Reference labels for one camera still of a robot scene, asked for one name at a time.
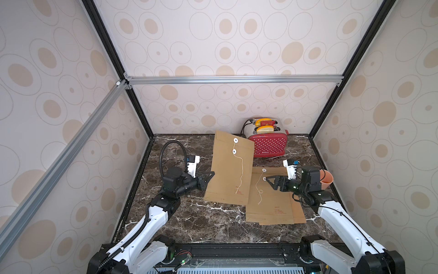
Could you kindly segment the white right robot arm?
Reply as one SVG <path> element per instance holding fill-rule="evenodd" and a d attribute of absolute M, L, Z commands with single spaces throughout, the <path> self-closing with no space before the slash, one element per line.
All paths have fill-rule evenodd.
<path fill-rule="evenodd" d="M 337 249 L 320 235 L 305 236 L 299 247 L 305 263 L 319 260 L 339 274 L 404 274 L 405 261 L 398 251 L 390 251 L 365 232 L 323 188 L 331 174 L 315 166 L 289 165 L 287 175 L 266 177 L 274 190 L 289 192 L 293 199 L 311 208 L 342 239 L 349 253 Z"/>

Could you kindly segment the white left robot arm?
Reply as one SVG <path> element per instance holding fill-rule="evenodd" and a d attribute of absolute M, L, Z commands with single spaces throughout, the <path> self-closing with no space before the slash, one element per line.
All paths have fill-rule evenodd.
<path fill-rule="evenodd" d="M 205 191 L 214 172 L 193 177 L 187 170 L 173 167 L 162 176 L 160 192 L 147 205 L 136 226 L 108 251 L 99 251 L 87 267 L 88 274 L 145 274 L 163 261 L 172 261 L 175 242 L 164 236 L 152 237 L 177 211 L 181 197 L 193 190 Z"/>

